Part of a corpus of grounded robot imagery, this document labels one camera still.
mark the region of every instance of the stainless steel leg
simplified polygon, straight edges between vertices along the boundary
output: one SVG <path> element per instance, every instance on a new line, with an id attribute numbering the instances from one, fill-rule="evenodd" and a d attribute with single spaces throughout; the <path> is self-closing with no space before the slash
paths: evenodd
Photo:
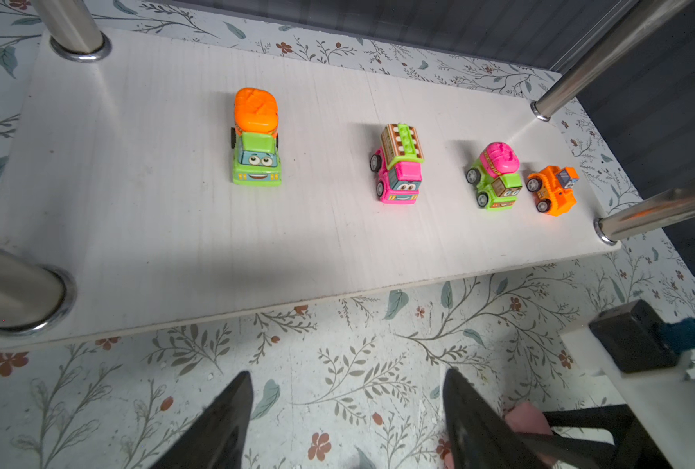
<path id="1" fill-rule="evenodd" d="M 67 312 L 75 285 L 58 269 L 33 266 L 0 249 L 0 333 L 41 330 Z"/>
<path id="2" fill-rule="evenodd" d="M 607 244 L 695 217 L 695 180 L 685 188 L 669 189 L 618 213 L 595 221 Z"/>
<path id="3" fill-rule="evenodd" d="M 692 0 L 639 0 L 547 93 L 530 106 L 548 121 L 608 67 L 679 13 Z"/>
<path id="4" fill-rule="evenodd" d="M 74 61 L 96 61 L 111 49 L 83 0 L 32 0 L 42 23 L 48 28 L 51 45 L 62 57 Z"/>

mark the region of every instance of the toy car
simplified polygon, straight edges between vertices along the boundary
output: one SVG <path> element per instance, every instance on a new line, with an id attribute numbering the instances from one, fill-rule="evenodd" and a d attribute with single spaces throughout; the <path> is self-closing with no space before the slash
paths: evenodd
<path id="1" fill-rule="evenodd" d="M 517 201 L 522 179 L 516 172 L 519 158 L 505 143 L 491 143 L 467 171 L 467 182 L 475 185 L 478 206 L 486 210 L 509 210 Z"/>
<path id="2" fill-rule="evenodd" d="M 280 185 L 282 168 L 277 126 L 277 100 L 267 91 L 243 88 L 235 95 L 232 182 L 240 185 Z"/>
<path id="3" fill-rule="evenodd" d="M 389 124 L 381 133 L 381 148 L 371 155 L 378 174 L 376 195 L 384 203 L 410 204 L 418 198 L 424 162 L 415 127 Z"/>
<path id="4" fill-rule="evenodd" d="M 540 173 L 528 176 L 527 188 L 537 195 L 537 211 L 558 217 L 570 211 L 577 203 L 572 190 L 577 181 L 579 176 L 574 168 L 548 166 Z"/>

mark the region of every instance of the wooden board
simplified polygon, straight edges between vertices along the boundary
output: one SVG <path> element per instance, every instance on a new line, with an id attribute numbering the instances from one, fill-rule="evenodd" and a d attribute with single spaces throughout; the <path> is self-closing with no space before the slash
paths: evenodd
<path id="1" fill-rule="evenodd" d="M 0 189 L 0 247 L 69 270 L 72 313 L 0 348 L 85 340 L 605 253 L 591 186 L 554 218 L 524 192 L 475 203 L 465 171 L 506 141 L 522 170 L 575 164 L 526 100 L 106 29 L 110 56 L 63 60 L 47 38 Z M 232 183 L 235 92 L 280 107 L 279 188 Z M 369 155 L 417 128 L 417 204 L 377 201 Z"/>

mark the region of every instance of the gray wall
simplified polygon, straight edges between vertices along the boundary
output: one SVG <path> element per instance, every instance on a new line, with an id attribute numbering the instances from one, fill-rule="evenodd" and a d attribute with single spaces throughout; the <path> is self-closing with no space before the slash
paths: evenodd
<path id="1" fill-rule="evenodd" d="M 183 0 L 204 7 L 554 68 L 631 0 Z"/>
<path id="2" fill-rule="evenodd" d="M 695 2 L 578 96 L 643 197 L 695 177 Z M 695 219 L 666 228 L 695 275 Z"/>

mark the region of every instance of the pink toy truck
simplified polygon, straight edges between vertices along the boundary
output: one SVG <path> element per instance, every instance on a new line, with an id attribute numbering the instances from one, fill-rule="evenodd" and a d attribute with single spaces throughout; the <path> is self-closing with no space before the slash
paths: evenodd
<path id="1" fill-rule="evenodd" d="M 414 127 L 389 124 L 381 133 L 381 148 L 371 155 L 371 171 L 378 173 L 376 195 L 384 203 L 415 203 L 420 193 L 420 164 L 424 162 Z"/>

